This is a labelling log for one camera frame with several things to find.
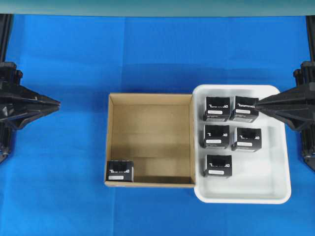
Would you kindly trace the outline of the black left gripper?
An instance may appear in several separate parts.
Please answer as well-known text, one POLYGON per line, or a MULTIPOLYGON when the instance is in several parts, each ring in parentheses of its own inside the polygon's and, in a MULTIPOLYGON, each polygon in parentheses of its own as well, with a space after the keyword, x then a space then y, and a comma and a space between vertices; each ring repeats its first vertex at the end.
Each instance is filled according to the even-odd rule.
POLYGON ((17 86, 20 85, 23 72, 17 69, 13 62, 0 63, 0 121, 4 122, 14 130, 21 130, 27 124, 52 114, 60 109, 60 102, 46 95, 39 94, 26 87, 22 87, 21 97, 28 102, 36 102, 45 105, 53 105, 50 108, 38 111, 34 115, 27 115, 24 118, 16 117, 14 106, 17 100, 13 99, 13 94, 17 92, 17 86))

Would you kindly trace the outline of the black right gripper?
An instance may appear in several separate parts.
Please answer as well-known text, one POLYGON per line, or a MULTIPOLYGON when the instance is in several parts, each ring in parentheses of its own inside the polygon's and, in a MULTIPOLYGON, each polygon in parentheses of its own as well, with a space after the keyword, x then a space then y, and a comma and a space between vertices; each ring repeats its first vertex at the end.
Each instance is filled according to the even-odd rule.
POLYGON ((294 131, 302 131, 315 122, 315 62, 304 61, 301 64, 301 68, 293 72, 293 76, 296 81, 297 91, 303 96, 303 99, 298 101, 299 106, 302 107, 298 110, 299 119, 294 121, 292 118, 266 110, 272 107, 279 109, 294 108, 293 92, 295 88, 260 99, 255 103, 255 109, 285 123, 294 131))

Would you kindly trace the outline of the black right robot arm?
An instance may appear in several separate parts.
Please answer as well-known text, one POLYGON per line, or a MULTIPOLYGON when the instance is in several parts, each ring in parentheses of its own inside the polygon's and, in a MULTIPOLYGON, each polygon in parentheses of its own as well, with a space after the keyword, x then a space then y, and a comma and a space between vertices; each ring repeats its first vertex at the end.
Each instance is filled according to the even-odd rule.
POLYGON ((296 87, 259 100, 255 108, 301 135, 302 158, 315 169, 315 17, 306 16, 310 61, 293 72, 296 87))

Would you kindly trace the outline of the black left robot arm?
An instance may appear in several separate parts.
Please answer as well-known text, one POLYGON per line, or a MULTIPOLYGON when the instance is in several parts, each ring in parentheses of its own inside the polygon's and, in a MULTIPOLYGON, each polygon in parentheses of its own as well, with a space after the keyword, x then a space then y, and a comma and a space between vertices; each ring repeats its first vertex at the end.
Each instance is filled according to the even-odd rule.
POLYGON ((20 84, 23 72, 5 61, 13 15, 0 15, 0 161, 11 153, 15 132, 59 110, 61 103, 20 84))

